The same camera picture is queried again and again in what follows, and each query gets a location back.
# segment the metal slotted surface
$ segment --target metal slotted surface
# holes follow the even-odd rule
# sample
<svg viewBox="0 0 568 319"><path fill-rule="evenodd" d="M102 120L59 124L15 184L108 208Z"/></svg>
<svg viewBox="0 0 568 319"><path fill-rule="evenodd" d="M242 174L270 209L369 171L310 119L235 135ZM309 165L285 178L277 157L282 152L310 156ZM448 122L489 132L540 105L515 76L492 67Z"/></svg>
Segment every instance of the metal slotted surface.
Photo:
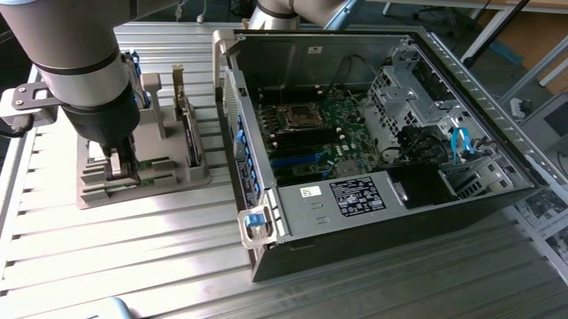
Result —
<svg viewBox="0 0 568 319"><path fill-rule="evenodd" d="M238 25L116 29L142 70L162 75L162 105L172 103L171 64L184 66L210 185L79 211L68 122L11 145L7 169L20 170L0 179L0 318L90 318L108 296L152 318L565 318L564 282L501 214L426 241L250 282L213 97L210 35L223 27Z"/></svg>

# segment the white sticker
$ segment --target white sticker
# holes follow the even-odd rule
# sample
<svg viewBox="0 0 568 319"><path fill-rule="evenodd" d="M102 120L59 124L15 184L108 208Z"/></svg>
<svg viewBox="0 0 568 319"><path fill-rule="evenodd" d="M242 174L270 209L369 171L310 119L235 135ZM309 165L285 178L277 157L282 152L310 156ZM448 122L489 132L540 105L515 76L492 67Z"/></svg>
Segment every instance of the white sticker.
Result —
<svg viewBox="0 0 568 319"><path fill-rule="evenodd" d="M321 195L319 186L305 187L299 189L302 197L311 197Z"/></svg>
<svg viewBox="0 0 568 319"><path fill-rule="evenodd" d="M319 54L322 50L323 50L323 47L309 47L307 54Z"/></svg>

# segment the green circuit board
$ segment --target green circuit board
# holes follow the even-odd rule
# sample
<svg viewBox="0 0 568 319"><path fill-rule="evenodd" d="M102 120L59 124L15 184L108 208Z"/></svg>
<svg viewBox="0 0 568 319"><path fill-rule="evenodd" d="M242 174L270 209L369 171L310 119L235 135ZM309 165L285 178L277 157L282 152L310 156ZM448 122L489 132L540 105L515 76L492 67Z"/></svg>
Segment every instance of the green circuit board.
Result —
<svg viewBox="0 0 568 319"><path fill-rule="evenodd" d="M334 179L342 177L338 171L340 167L348 165L356 168L358 173L369 173L377 166L380 154L357 106L357 101L348 92L338 89L331 89L323 100L310 104L314 109L311 112L321 116L319 128L341 128L337 134L342 135L342 139L330 144L311 147L313 153L318 154L317 163L275 167L277 180L289 180L290 177L298 177L302 180L301 177L307 175L315 179L319 175L319 180ZM258 120L263 137L282 131L282 127L286 125L282 114L277 111L282 108L286 108L286 104L281 106L266 105L259 109ZM265 142L266 149L270 150L273 145L267 138Z"/></svg>

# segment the warning label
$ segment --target warning label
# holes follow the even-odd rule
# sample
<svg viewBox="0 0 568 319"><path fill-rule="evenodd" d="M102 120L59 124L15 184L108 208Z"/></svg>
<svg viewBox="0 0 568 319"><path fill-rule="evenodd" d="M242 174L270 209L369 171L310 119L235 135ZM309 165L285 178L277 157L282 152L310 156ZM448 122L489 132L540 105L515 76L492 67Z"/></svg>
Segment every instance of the warning label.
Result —
<svg viewBox="0 0 568 319"><path fill-rule="evenodd" d="M341 214L346 217L385 209L373 179L364 177L330 183Z"/></svg>

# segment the blue ram slot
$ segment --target blue ram slot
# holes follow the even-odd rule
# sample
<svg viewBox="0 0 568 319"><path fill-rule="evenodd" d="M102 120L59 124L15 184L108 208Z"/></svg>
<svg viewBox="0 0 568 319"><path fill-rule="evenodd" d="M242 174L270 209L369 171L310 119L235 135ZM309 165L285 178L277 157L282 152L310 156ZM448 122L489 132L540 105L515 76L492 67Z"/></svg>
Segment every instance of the blue ram slot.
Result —
<svg viewBox="0 0 568 319"><path fill-rule="evenodd" d="M273 167L283 167L290 165L315 164L319 162L322 153L314 155L298 156L293 158L279 158L271 162Z"/></svg>

